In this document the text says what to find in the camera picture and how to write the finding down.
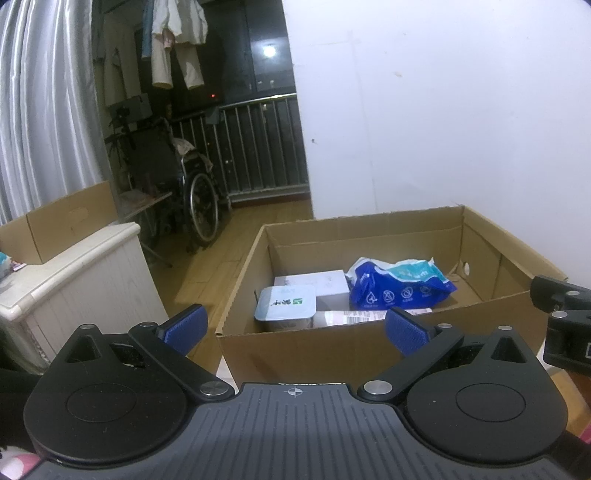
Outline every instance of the white cabinet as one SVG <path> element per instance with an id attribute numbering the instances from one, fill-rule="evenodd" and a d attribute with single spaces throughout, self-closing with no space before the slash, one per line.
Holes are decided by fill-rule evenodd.
<path id="1" fill-rule="evenodd" d="M 168 319 L 139 245 L 139 225 L 102 228 L 43 265 L 0 282 L 0 327 L 7 354 L 28 371 L 45 370 L 82 323 L 126 333 Z"/>

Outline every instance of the hanging clothes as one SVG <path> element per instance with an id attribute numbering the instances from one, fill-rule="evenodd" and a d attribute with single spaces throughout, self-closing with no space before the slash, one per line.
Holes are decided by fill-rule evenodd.
<path id="1" fill-rule="evenodd" d="M 152 84 L 171 89 L 170 49 L 174 51 L 189 90 L 204 84 L 195 45 L 205 43 L 207 21 L 197 0 L 154 0 L 152 21 Z"/>
<path id="2" fill-rule="evenodd" d="M 152 85 L 167 90 L 173 87 L 170 63 L 171 43 L 174 43 L 174 36 L 170 30 L 164 30 L 164 35 L 155 35 L 152 38 Z M 174 43 L 174 51 L 177 54 L 178 64 L 181 67 L 187 88 L 192 90 L 203 85 L 201 64 L 195 45 Z"/>
<path id="3" fill-rule="evenodd" d="M 154 0 L 146 0 L 142 14 L 142 60 L 152 56 L 152 25 L 154 23 Z"/>
<path id="4" fill-rule="evenodd" d="M 113 105 L 142 93 L 133 29 L 106 14 L 103 23 L 105 42 L 105 105 Z M 117 85 L 123 83 L 123 92 Z"/>
<path id="5" fill-rule="evenodd" d="M 168 28 L 177 43 L 202 45 L 207 37 L 205 12 L 197 0 L 155 0 L 152 34 Z"/>

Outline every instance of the barcode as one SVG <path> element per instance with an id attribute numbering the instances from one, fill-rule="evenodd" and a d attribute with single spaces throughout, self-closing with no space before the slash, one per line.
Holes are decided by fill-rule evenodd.
<path id="1" fill-rule="evenodd" d="M 345 319 L 347 320 L 347 325 L 354 325 L 355 323 L 365 323 L 369 322 L 371 318 L 369 317 L 349 317 L 346 316 Z"/>

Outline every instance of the white wall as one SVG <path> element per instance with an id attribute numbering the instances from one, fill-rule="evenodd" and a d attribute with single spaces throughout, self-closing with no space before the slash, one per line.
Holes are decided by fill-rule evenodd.
<path id="1" fill-rule="evenodd" d="M 584 0 L 283 0 L 317 218 L 464 203 L 591 287 Z"/>

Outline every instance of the open cardboard box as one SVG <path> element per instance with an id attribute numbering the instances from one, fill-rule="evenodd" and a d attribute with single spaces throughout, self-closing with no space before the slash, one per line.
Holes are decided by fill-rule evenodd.
<path id="1" fill-rule="evenodd" d="M 0 251 L 41 265 L 117 219 L 111 187 L 103 181 L 0 226 Z"/>
<path id="2" fill-rule="evenodd" d="M 511 325 L 536 352 L 545 337 L 546 314 L 531 304 L 530 281 L 539 274 L 566 278 L 464 206 L 264 225 L 216 331 L 238 385 L 346 382 L 356 388 L 401 358 L 385 336 L 383 321 L 263 332 L 253 317 L 259 293 L 275 276 L 346 271 L 359 257 L 390 263 L 433 257 L 457 291 L 421 320 L 481 335 Z"/>

